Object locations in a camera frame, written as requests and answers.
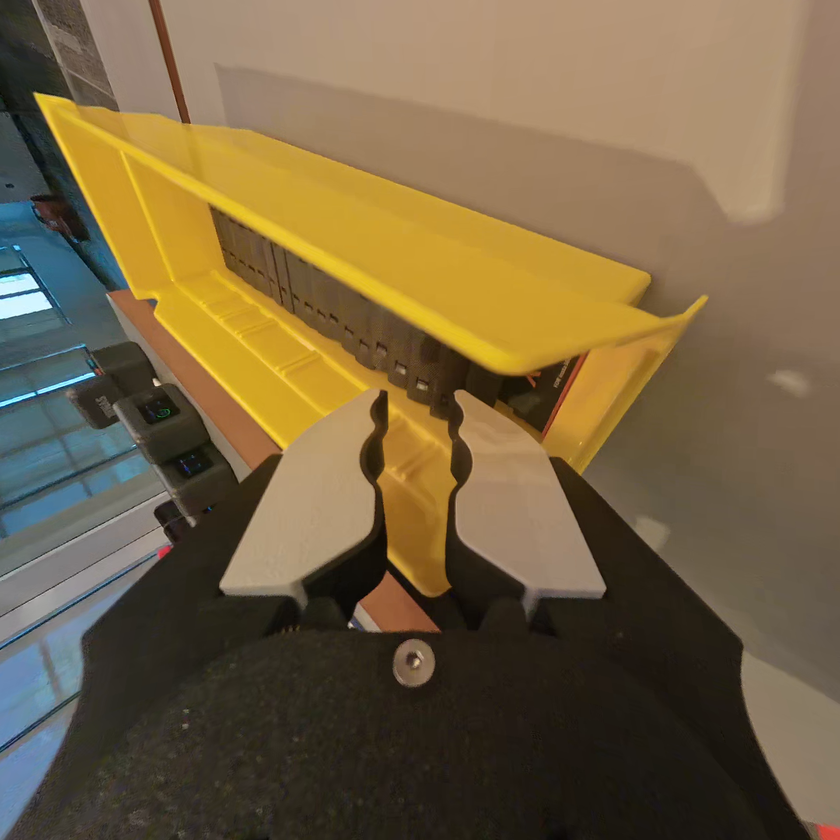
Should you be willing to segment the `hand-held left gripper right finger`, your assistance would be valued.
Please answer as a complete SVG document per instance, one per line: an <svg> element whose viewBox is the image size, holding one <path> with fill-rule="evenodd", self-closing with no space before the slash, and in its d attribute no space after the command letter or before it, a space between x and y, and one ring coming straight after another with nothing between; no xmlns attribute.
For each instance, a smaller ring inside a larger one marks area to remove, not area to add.
<svg viewBox="0 0 840 840"><path fill-rule="evenodd" d="M500 599L528 620L545 600L601 600L606 583L541 445L467 391L453 395L448 432L445 573L465 618Z"/></svg>

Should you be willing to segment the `black battery charging case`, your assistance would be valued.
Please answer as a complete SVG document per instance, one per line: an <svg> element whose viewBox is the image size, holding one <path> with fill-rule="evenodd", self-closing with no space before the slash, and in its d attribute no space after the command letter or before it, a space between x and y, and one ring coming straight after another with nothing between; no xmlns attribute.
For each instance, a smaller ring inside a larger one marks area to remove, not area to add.
<svg viewBox="0 0 840 840"><path fill-rule="evenodd" d="M213 443L204 443L152 467L188 520L201 518L239 484L232 467Z"/></svg>
<svg viewBox="0 0 840 840"><path fill-rule="evenodd" d="M210 443L201 415L172 384L125 396L113 404L141 454L161 466Z"/></svg>

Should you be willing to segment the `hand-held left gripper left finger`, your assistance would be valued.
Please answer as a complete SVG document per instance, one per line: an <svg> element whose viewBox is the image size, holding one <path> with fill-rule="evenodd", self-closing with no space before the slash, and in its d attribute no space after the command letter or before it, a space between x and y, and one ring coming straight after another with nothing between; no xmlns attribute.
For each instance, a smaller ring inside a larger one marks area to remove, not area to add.
<svg viewBox="0 0 840 840"><path fill-rule="evenodd" d="M283 452L219 583L230 596L331 599L345 617L382 582L386 391L365 391Z"/></svg>

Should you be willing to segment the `dark desk device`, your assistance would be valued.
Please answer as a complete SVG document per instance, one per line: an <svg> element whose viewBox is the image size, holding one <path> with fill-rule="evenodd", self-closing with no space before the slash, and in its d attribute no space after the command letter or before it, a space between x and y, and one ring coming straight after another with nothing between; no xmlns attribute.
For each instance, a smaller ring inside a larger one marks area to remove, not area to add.
<svg viewBox="0 0 840 840"><path fill-rule="evenodd" d="M66 398L86 425L102 430L119 422L114 405L124 397L154 387L152 362L132 341L90 352L93 376L66 389Z"/></svg>

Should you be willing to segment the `yellow plastic bin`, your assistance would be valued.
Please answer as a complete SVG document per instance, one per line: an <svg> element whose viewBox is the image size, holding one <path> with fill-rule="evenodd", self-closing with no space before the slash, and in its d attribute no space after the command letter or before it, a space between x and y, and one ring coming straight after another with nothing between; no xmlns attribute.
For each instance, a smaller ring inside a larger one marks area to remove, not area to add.
<svg viewBox="0 0 840 840"><path fill-rule="evenodd" d="M226 265L212 210L494 374L583 355L544 439L581 473L707 303L639 308L646 272L265 135L35 94L136 299L278 447L388 389L389 559L445 577L445 422Z"/></svg>

